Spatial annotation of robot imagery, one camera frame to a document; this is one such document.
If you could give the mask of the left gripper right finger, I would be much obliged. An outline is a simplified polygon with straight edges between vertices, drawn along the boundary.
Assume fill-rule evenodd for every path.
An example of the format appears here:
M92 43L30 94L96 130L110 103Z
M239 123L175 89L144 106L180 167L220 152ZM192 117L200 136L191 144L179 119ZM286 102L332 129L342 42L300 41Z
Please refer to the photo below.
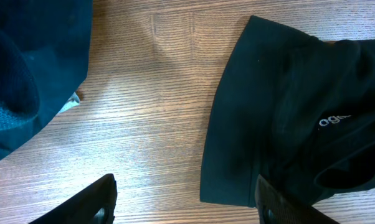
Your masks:
M277 190L261 175L257 177L255 202L260 224L339 224L312 206Z

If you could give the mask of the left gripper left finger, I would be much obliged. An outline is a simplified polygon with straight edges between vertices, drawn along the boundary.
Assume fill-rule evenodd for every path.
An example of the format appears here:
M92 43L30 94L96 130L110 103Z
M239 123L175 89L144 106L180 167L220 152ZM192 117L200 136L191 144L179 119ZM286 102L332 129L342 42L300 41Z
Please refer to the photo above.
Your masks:
M112 224L117 199L113 174L105 174L30 224Z

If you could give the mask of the black polo shirt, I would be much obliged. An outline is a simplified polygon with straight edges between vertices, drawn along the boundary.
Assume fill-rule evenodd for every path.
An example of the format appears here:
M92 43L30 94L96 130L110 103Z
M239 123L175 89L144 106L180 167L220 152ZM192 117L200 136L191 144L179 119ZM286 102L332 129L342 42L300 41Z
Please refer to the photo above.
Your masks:
M375 40L250 17L214 97L200 199L254 207L258 176L309 205L375 188Z

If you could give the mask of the grey folded shirt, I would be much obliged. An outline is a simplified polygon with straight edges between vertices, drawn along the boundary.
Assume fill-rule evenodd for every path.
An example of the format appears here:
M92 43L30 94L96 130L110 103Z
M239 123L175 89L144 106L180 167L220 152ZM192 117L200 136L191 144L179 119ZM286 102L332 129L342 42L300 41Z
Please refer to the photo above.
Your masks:
M75 106L78 106L79 104L80 104L80 98L78 97L76 92L74 92L73 95L67 100L67 102L60 109L59 113L63 113Z

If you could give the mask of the blue polo shirt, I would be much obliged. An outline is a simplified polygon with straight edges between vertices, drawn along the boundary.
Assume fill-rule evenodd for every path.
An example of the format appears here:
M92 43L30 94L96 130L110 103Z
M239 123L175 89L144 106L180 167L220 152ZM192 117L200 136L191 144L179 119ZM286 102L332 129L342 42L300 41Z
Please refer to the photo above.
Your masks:
M92 12L92 0L0 0L0 160L86 79Z

